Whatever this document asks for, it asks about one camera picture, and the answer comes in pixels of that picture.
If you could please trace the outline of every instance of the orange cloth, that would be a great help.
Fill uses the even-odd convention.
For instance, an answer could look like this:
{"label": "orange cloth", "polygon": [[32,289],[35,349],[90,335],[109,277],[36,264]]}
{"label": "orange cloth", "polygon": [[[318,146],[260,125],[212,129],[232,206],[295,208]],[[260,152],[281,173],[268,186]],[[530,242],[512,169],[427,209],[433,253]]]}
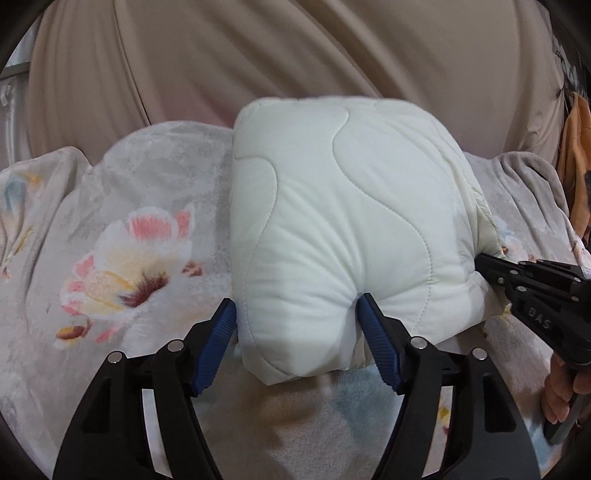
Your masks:
{"label": "orange cloth", "polygon": [[564,125],[556,170],[569,205],[570,223],[578,236],[588,239],[591,212],[585,174],[591,170],[591,112],[587,100],[576,93]]}

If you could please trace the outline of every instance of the folded white quilt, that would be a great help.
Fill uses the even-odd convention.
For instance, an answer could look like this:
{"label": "folded white quilt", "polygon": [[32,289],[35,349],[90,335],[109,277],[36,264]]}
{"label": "folded white quilt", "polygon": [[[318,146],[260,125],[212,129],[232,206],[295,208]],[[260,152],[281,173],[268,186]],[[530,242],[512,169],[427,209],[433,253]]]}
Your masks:
{"label": "folded white quilt", "polygon": [[370,292],[441,342],[496,313],[474,271],[502,256],[462,151],[408,102],[263,99],[235,125],[230,251],[246,368],[273,384],[372,362]]}

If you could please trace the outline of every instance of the blue gripper pad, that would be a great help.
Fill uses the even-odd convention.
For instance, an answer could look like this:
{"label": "blue gripper pad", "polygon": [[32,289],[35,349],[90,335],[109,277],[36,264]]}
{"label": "blue gripper pad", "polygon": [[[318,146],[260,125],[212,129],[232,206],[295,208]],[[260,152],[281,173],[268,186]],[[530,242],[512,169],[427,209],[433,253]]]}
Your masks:
{"label": "blue gripper pad", "polygon": [[399,353],[382,327],[380,317],[383,315],[374,310],[372,300],[368,293],[357,300],[355,306],[357,321],[361,325],[361,330],[374,356],[382,380],[393,390],[397,390],[402,383]]}
{"label": "blue gripper pad", "polygon": [[191,386],[197,395],[213,383],[234,330],[236,330],[236,304],[229,301],[209,333],[201,353],[195,359]]}

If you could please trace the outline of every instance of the finger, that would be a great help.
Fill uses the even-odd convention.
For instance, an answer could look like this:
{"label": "finger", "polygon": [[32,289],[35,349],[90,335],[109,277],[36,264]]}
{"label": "finger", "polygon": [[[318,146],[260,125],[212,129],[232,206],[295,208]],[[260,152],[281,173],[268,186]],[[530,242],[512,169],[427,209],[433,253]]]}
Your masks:
{"label": "finger", "polygon": [[550,377],[546,378],[546,400],[548,401],[548,405],[554,412],[554,415],[558,418],[558,421],[565,421],[566,417],[569,416],[569,404],[568,402],[564,401],[561,397],[559,397],[552,385],[550,384]]}
{"label": "finger", "polygon": [[573,396],[573,381],[569,373],[569,368],[558,363],[558,355],[553,355],[550,360],[550,384],[552,390],[565,402],[569,402]]}
{"label": "finger", "polygon": [[580,395],[591,393],[591,368],[587,367],[577,374],[574,378],[573,390]]}
{"label": "finger", "polygon": [[555,425],[558,422],[558,417],[552,411],[552,408],[548,404],[548,400],[546,399],[546,394],[542,393],[542,411],[544,412],[544,417],[552,424]]}

